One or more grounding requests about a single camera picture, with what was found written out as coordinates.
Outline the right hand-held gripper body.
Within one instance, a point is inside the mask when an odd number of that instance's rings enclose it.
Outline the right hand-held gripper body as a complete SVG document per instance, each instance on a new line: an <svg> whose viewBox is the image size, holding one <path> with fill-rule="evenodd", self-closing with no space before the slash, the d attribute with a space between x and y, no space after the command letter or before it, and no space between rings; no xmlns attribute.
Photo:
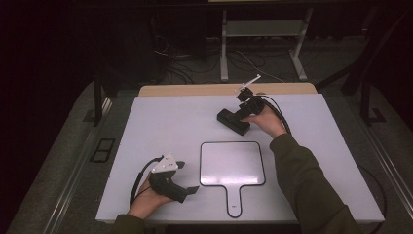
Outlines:
<svg viewBox="0 0 413 234"><path fill-rule="evenodd" d="M246 112L246 117L250 114L259 114L263 109L263 99L256 96L253 91L247 87L260 78L261 75L257 74L255 78L246 83L242 83L242 85L237 88L238 95L236 96L236 99L241 102L239 108Z"/></svg>

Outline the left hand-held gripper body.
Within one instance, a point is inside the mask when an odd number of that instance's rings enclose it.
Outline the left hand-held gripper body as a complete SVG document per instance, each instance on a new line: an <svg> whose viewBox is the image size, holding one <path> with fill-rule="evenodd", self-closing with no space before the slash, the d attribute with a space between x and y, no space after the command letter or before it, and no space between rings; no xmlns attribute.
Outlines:
<svg viewBox="0 0 413 234"><path fill-rule="evenodd" d="M183 203L189 195L188 189L175 184L172 177L184 165L184 162L176 161L171 153L163 156L160 162L151 170L149 177L151 188L160 195Z"/></svg>

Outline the black whiteboard eraser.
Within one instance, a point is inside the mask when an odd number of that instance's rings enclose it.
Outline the black whiteboard eraser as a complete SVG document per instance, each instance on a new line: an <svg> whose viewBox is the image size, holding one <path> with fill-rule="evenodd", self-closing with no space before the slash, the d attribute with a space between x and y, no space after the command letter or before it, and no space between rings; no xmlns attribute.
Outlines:
<svg viewBox="0 0 413 234"><path fill-rule="evenodd" d="M241 136L245 135L250 128L249 123L236 120L234 114L228 109L222 109L217 114L217 121Z"/></svg>

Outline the small paddle-shaped whiteboard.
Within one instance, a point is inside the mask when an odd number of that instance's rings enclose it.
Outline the small paddle-shaped whiteboard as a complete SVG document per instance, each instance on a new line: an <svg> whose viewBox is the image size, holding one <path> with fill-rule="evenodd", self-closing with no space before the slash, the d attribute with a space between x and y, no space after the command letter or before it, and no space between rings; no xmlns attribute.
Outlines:
<svg viewBox="0 0 413 234"><path fill-rule="evenodd" d="M256 141L204 142L200 155L200 184L225 189L227 214L243 213L241 190L266 182L261 148Z"/></svg>

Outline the person's right hand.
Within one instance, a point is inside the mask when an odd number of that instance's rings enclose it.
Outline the person's right hand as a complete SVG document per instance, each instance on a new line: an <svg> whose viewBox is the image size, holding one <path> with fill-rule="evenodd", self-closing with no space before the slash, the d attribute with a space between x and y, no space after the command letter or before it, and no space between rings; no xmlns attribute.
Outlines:
<svg viewBox="0 0 413 234"><path fill-rule="evenodd" d="M260 114L250 115L242 119L242 122L253 123L257 125L264 133L271 138L276 138L286 134L286 129L280 118L268 106L265 106Z"/></svg>

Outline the person's left hand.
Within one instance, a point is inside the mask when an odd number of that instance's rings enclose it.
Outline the person's left hand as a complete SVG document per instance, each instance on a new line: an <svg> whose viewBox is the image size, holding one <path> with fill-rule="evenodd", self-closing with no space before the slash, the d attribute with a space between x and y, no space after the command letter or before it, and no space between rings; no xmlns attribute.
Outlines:
<svg viewBox="0 0 413 234"><path fill-rule="evenodd" d="M138 189L138 195L134 199L128 215L146 219L162 205L170 203L171 198L156 193L148 180L145 180Z"/></svg>

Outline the wooden table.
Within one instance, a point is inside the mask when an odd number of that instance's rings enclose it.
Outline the wooden table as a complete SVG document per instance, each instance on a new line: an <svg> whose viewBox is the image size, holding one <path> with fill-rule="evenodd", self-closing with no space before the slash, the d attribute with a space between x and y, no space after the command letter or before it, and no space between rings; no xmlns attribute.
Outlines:
<svg viewBox="0 0 413 234"><path fill-rule="evenodd" d="M154 85L140 89L139 97L233 96L240 84ZM267 95L316 94L311 83L254 83L248 86Z"/></svg>

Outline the white metal stand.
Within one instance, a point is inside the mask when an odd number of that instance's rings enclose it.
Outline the white metal stand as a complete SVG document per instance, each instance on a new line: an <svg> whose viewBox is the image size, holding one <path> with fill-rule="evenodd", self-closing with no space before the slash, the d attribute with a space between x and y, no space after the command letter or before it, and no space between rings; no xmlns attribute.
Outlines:
<svg viewBox="0 0 413 234"><path fill-rule="evenodd" d="M309 8L302 19L273 20L228 20L227 11L222 12L220 78L222 82L229 81L227 62L228 37L295 37L296 45L289 51L289 56L300 81L307 81L304 66L299 58L307 29L310 25L314 9Z"/></svg>

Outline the black metal stand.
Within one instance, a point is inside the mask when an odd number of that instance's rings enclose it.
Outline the black metal stand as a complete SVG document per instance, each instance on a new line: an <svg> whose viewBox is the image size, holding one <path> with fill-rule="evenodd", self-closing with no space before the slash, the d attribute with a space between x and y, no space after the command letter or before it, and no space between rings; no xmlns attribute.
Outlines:
<svg viewBox="0 0 413 234"><path fill-rule="evenodd" d="M371 84L367 81L361 83L360 117L367 126L373 123L384 123L385 117L378 108L370 107Z"/></svg>
<svg viewBox="0 0 413 234"><path fill-rule="evenodd" d="M103 111L107 102L107 94L103 88L101 75L97 72L94 75L94 108L87 111L83 121L92 123L97 127L103 118Z"/></svg>

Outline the black rectangular floor frame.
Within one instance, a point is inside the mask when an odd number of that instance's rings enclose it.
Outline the black rectangular floor frame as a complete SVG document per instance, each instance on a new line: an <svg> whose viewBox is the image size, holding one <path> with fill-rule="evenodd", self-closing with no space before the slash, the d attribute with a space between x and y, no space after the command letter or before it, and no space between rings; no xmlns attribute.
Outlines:
<svg viewBox="0 0 413 234"><path fill-rule="evenodd" d="M106 163L109 160L115 141L115 138L101 138L90 161L92 163Z"/></svg>

